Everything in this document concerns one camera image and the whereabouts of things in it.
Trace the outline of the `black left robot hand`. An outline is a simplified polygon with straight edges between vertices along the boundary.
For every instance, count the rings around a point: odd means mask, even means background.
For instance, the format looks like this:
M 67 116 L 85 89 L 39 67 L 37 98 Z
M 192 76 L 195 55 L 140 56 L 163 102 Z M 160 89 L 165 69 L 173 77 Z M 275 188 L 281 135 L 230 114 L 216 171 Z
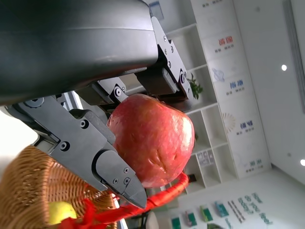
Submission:
M 142 0 L 3 0 L 0 104 L 38 134 L 34 145 L 97 190 L 145 208 L 146 192 L 90 110 L 68 111 L 64 93 L 111 113 L 126 99 L 122 75 L 186 111 L 193 93 L 174 43 Z

